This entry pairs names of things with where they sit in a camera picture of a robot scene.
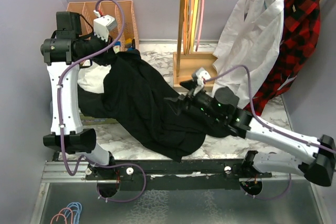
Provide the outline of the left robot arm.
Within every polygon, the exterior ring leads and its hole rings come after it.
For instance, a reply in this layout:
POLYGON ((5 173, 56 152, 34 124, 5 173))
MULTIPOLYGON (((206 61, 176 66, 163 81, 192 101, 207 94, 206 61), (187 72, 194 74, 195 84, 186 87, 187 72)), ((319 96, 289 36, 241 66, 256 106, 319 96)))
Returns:
POLYGON ((78 76, 80 62, 107 46, 109 32, 117 22, 110 15, 98 16, 90 24, 92 32, 83 35, 83 18, 75 12, 57 12, 57 29, 40 47, 50 77, 53 107, 50 134, 43 137, 43 144, 57 152, 83 155, 99 164, 98 173, 102 178, 110 179, 116 172, 110 153, 97 144, 94 129, 82 126, 78 76))

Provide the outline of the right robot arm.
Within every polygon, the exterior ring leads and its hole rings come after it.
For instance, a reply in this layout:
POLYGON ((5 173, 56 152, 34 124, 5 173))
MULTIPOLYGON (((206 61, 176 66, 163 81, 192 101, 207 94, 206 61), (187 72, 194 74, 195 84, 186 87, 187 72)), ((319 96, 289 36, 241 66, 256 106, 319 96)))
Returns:
POLYGON ((211 97, 203 89, 197 91, 193 80, 185 81, 184 85, 189 88, 186 95, 165 98, 175 114, 191 107, 197 108, 228 134, 266 143, 283 151, 281 154, 249 151, 241 164, 246 177, 280 172, 303 176, 319 186, 331 186, 335 169, 335 141, 332 137, 299 134, 254 116, 237 106, 239 98, 228 87, 219 88, 211 97))

